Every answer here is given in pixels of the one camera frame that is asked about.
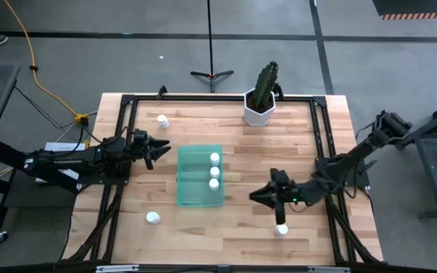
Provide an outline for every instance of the concrete floor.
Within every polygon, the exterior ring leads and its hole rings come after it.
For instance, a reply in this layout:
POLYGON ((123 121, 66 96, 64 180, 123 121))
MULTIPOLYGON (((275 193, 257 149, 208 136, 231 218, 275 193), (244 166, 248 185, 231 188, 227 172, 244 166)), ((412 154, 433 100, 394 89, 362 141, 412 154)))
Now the concrete floor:
MULTIPOLYGON (((13 3, 27 29, 34 31, 206 33, 206 5, 199 0, 13 3)), ((308 3, 212 0, 214 33, 312 35, 308 3)), ((324 35, 437 36, 437 20, 381 21, 371 1, 316 3, 324 35)), ((1 0, 0 30, 19 30, 1 0)), ((206 40, 38 38, 32 42, 41 83, 79 112, 96 110, 103 92, 157 92, 161 85, 170 92, 209 91, 207 82, 189 75, 191 70, 208 72, 206 40)), ((334 92, 347 96, 355 129, 371 122, 382 109, 397 112, 415 126, 437 109, 436 43, 327 42, 325 48, 334 92)), ((276 60, 286 93, 325 94, 314 41, 216 40, 214 53, 216 71, 236 72, 218 84, 219 93, 248 90, 260 68, 276 60)), ((70 120, 63 107, 34 85, 24 39, 11 38, 0 48, 0 64, 21 66, 17 85, 57 120, 70 120)), ((77 129, 71 133, 78 136, 77 129)), ((0 122, 0 140, 30 151, 60 135, 18 93, 12 95, 0 122), (35 115, 23 121, 19 117, 24 111, 35 115)), ((437 268, 437 220, 417 220, 417 213, 435 207, 417 151, 413 146, 403 152, 386 147, 371 158, 378 159, 369 177, 385 261, 437 268)), ((70 209, 12 209, 5 222, 11 238, 0 244, 0 266, 56 261, 70 214, 70 209)))

